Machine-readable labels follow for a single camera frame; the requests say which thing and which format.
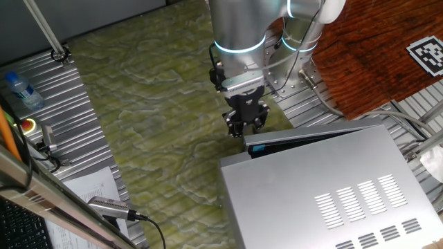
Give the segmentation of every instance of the bottle cap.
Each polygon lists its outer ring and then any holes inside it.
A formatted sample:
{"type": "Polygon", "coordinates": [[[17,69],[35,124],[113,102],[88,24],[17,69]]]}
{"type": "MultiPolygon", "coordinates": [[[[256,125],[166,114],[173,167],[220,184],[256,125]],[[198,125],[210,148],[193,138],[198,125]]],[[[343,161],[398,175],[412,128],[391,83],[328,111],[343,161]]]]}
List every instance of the bottle cap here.
{"type": "Polygon", "coordinates": [[[6,73],[5,79],[11,83],[16,82],[19,77],[14,72],[6,73]]]}

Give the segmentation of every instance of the keyboard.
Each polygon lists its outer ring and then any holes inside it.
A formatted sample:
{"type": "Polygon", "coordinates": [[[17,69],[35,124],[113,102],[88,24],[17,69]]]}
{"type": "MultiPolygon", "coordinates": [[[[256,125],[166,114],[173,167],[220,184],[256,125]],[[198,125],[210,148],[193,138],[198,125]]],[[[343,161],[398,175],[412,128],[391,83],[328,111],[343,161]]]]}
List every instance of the keyboard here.
{"type": "Polygon", "coordinates": [[[0,199],[0,248],[53,249],[43,218],[0,199]]]}

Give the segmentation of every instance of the qr code marker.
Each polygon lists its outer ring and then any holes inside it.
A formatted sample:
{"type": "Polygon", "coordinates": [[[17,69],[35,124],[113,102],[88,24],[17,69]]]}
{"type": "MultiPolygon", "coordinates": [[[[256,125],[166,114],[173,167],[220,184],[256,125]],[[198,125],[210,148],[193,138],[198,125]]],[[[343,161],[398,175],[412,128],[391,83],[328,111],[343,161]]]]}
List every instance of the qr code marker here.
{"type": "Polygon", "coordinates": [[[409,54],[432,76],[443,75],[443,42],[426,37],[411,44],[409,54]]]}

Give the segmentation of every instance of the white cable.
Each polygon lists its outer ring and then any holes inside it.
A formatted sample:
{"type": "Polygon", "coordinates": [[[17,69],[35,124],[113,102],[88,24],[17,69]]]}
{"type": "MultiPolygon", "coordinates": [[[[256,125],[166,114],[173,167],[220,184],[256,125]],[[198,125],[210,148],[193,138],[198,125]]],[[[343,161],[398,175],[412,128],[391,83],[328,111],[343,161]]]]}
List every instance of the white cable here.
{"type": "MultiPolygon", "coordinates": [[[[320,102],[326,107],[326,109],[328,109],[329,111],[331,111],[333,114],[339,115],[339,116],[344,116],[343,113],[337,109],[332,108],[330,105],[328,105],[328,103],[326,103],[325,99],[323,99],[323,97],[321,96],[320,92],[318,91],[318,89],[314,89],[314,93],[317,95],[318,99],[320,100],[320,102]]],[[[404,118],[407,119],[419,126],[421,126],[423,129],[425,129],[427,132],[430,133],[430,135],[435,135],[435,131],[433,131],[427,124],[419,121],[416,118],[413,118],[409,115],[406,115],[404,113],[398,112],[398,111],[369,111],[367,113],[365,113],[365,115],[392,115],[392,116],[397,116],[400,118],[404,118]]]]}

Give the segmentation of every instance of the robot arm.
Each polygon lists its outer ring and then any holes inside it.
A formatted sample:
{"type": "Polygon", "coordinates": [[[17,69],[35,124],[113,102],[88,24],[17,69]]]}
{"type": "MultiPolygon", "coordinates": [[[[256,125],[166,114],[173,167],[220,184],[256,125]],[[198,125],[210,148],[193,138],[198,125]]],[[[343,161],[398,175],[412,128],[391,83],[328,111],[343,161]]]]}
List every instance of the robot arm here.
{"type": "Polygon", "coordinates": [[[260,101],[264,81],[297,81],[298,73],[290,72],[298,72],[310,63],[323,24],[338,17],[345,0],[209,0],[209,4],[221,60],[210,77],[233,108],[223,115],[229,134],[239,137],[245,126],[252,124],[260,129],[266,122],[269,108],[260,101]],[[265,32],[282,17],[289,20],[269,63],[286,61],[265,71],[265,32]],[[303,60],[296,62],[296,57],[303,60]]]}

